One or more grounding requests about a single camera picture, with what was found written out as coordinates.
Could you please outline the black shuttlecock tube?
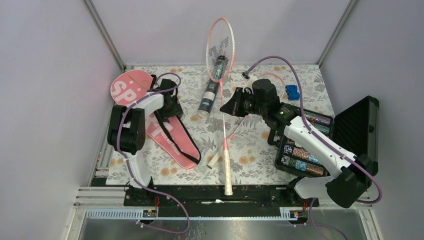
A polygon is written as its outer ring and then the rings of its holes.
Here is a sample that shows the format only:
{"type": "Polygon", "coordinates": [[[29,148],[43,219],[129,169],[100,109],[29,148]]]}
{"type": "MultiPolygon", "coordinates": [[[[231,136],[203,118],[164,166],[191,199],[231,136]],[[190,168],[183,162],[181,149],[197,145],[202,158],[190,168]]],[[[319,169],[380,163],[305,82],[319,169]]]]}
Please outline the black shuttlecock tube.
{"type": "MultiPolygon", "coordinates": [[[[212,76],[215,77],[215,79],[220,80],[227,71],[227,65],[228,58],[226,56],[219,55],[216,59],[212,76]]],[[[208,118],[210,116],[219,88],[218,82],[215,82],[212,79],[208,81],[197,110],[198,116],[202,118],[208,118]]]]}

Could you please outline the pink racket bag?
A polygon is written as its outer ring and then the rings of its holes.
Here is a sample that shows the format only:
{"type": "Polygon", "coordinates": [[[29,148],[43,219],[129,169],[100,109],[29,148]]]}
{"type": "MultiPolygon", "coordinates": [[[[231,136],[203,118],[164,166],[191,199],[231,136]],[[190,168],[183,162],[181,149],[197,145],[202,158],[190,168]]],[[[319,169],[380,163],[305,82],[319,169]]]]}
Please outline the pink racket bag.
{"type": "MultiPolygon", "coordinates": [[[[118,76],[110,87],[110,94],[116,105],[129,106],[160,84],[156,75],[135,69],[118,76]]],[[[201,153],[181,117],[158,120],[155,112],[145,118],[145,137],[153,139],[182,168],[196,167],[202,159],[201,153]]]]}

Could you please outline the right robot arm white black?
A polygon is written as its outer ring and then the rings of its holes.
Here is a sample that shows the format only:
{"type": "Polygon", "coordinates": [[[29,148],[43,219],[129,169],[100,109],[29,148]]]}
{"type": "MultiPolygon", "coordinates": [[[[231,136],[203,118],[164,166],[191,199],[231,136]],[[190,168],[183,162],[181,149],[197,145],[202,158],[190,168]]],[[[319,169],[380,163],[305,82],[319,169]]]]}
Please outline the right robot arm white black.
{"type": "Polygon", "coordinates": [[[303,177],[289,189],[286,198],[293,206],[310,198],[329,198],[349,208],[372,184],[373,161],[342,148],[308,122],[299,108],[281,102],[269,79],[254,81],[252,92],[236,88],[219,110],[235,117],[261,116],[271,130],[301,145],[329,172],[329,176],[303,177]]]}

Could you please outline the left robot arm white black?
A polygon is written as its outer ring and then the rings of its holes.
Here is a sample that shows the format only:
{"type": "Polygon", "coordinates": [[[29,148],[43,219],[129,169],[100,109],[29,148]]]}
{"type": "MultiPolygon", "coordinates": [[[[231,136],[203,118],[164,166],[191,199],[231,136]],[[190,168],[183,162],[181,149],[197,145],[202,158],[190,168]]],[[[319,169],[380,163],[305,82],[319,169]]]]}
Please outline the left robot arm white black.
{"type": "Polygon", "coordinates": [[[137,152],[140,151],[146,141],[145,119],[148,115],[161,109],[164,106],[164,94],[177,92],[182,80],[173,86],[162,88],[151,88],[140,99],[133,101],[130,105],[115,105],[109,120],[109,130],[107,132],[107,142],[119,152],[126,164],[129,174],[129,184],[139,188],[136,192],[136,199],[144,206],[152,204],[155,200],[155,194],[163,195],[177,202],[178,200],[162,191],[149,188],[151,178],[143,164],[144,160],[138,160],[137,152]]]}

